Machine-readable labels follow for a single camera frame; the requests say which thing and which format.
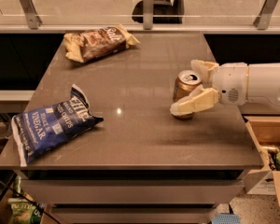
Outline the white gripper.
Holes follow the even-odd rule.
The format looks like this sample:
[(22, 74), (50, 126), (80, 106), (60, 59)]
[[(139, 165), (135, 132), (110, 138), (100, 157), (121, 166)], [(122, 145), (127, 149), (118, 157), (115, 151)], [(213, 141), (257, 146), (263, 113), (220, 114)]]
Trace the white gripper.
[(203, 83), (211, 81), (212, 87), (196, 87), (188, 96), (179, 99), (170, 107), (174, 116), (204, 111), (220, 101), (224, 105), (243, 105), (246, 102), (248, 65), (246, 63), (225, 63), (219, 66), (215, 62), (192, 60), (190, 66)]

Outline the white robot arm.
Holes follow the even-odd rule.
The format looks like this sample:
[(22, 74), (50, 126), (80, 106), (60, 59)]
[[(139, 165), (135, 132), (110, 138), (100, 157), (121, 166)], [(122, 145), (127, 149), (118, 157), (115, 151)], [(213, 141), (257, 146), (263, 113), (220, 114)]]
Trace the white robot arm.
[(210, 109), (216, 103), (250, 108), (251, 113), (280, 114), (280, 63), (224, 63), (192, 60), (201, 79), (188, 96), (173, 103), (176, 117)]

